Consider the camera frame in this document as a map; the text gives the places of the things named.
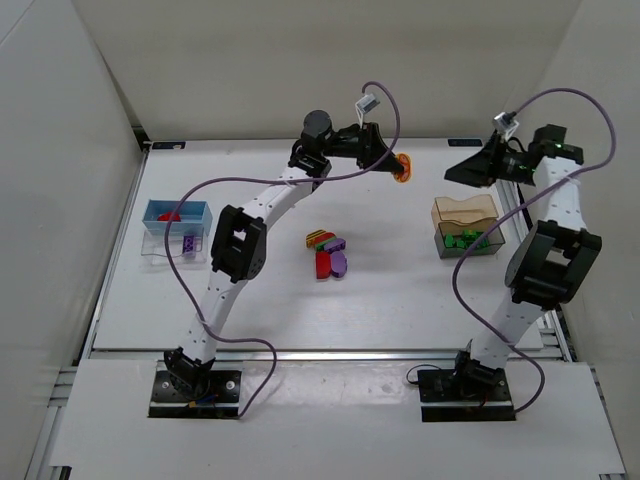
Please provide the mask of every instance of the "wire connector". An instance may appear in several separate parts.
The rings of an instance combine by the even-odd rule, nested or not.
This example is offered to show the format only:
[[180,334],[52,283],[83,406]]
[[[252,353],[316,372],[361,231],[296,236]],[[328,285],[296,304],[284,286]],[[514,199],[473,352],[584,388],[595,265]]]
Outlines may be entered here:
[[515,112],[502,112],[493,118],[494,128],[505,140],[509,140],[520,126],[520,122],[515,117]]
[[356,115],[358,116],[358,124],[362,127],[364,116],[371,110],[380,105],[380,100],[373,93],[367,93],[356,102]]

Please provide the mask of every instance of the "purple dice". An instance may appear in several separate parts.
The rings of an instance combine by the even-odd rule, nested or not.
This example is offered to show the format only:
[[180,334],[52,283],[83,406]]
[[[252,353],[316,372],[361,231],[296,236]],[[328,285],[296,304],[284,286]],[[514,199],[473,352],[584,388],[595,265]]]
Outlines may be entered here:
[[324,251],[328,253],[338,252],[347,248],[347,242],[344,238],[336,238],[331,240],[324,246]]
[[341,251],[331,254],[331,275],[337,278],[344,277],[347,273],[347,257]]
[[195,235],[185,235],[182,237],[182,254],[195,255],[196,253],[196,237]]

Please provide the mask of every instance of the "black cable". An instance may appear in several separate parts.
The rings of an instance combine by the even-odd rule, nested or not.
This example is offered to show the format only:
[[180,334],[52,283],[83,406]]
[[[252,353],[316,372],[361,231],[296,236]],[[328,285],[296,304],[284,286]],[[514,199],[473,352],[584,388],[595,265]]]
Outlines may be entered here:
[[407,374],[405,375],[405,378],[407,379],[407,383],[409,385],[419,385],[418,381],[416,380],[415,382],[413,380],[409,380],[409,374],[411,372],[413,372],[416,368],[420,368],[420,367],[431,367],[431,368],[436,368],[438,370],[442,370],[439,366],[434,365],[432,363],[421,363],[420,365],[415,365],[413,367],[411,367],[408,371]]
[[295,143],[293,144],[293,146],[291,147],[291,156],[292,157],[298,151],[298,148],[300,148],[301,146],[302,146],[302,142],[300,140],[296,140]]
[[522,142],[520,141],[520,139],[518,137],[511,137],[509,140],[507,140],[507,148],[509,148],[510,150],[514,150],[515,151],[514,148],[508,146],[509,142],[511,142],[511,141],[514,141],[514,142],[516,142],[518,144],[518,147],[520,147],[520,151],[522,153],[527,153],[527,149],[524,148],[524,145],[522,145]]

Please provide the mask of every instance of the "white wall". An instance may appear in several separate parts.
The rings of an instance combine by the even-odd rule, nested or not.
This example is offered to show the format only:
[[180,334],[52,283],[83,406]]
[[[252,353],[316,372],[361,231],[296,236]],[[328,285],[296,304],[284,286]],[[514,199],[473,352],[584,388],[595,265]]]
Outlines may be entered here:
[[13,479],[86,332],[140,152],[68,0],[2,2],[0,42],[0,478]]
[[[539,88],[552,86],[594,95],[618,131],[611,167],[582,178],[582,211],[604,246],[565,311],[580,358],[596,366],[627,468],[640,478],[640,3],[585,0]],[[568,127],[587,163],[604,159],[606,127],[584,100],[556,94],[528,114],[529,128]]]
[[[74,0],[152,139],[291,138],[355,121],[366,80],[404,136],[477,135],[530,93],[579,0]],[[392,116],[376,113],[391,132]]]

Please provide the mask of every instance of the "red toy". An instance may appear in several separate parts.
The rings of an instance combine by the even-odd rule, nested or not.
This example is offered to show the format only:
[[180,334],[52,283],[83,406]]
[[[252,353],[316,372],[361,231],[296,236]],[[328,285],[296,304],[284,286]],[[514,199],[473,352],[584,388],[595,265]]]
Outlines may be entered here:
[[316,278],[324,280],[331,275],[331,255],[327,252],[316,252]]
[[[160,215],[158,217],[158,222],[168,222],[169,219],[171,218],[171,213],[172,212],[167,212],[167,213],[163,213],[162,215]],[[179,222],[180,220],[180,214],[176,213],[175,216],[173,217],[173,221],[174,222]]]

